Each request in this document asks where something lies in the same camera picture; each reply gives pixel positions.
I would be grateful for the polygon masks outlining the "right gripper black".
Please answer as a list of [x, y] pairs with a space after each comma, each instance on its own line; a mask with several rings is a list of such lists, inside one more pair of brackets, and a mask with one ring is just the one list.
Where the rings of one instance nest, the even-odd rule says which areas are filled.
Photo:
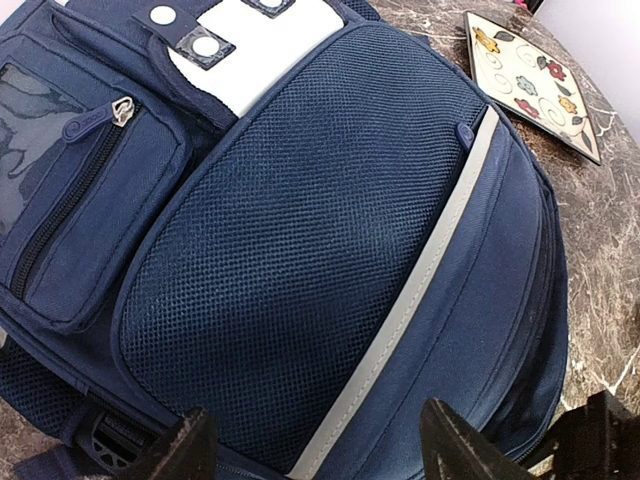
[[608, 391], [594, 394], [561, 415], [519, 465], [530, 469], [547, 458], [549, 475], [637, 475], [639, 417]]

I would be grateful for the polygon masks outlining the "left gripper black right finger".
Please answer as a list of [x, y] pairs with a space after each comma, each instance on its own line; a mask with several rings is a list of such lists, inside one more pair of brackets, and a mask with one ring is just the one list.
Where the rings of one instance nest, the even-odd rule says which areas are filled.
[[535, 478], [442, 400], [424, 403], [419, 430], [426, 479]]

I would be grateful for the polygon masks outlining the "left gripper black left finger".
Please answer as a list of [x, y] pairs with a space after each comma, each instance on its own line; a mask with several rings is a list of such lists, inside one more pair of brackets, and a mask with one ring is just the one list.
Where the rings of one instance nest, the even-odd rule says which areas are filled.
[[214, 479], [218, 429], [214, 417], [193, 408], [130, 467], [131, 479]]

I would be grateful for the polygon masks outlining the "navy blue student backpack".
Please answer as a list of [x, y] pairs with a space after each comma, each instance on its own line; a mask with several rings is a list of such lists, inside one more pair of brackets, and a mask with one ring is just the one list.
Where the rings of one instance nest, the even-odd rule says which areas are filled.
[[1, 27], [1, 395], [113, 476], [194, 407], [220, 479], [420, 479], [445, 401], [508, 458], [564, 381], [553, 189], [364, 1], [27, 1]]

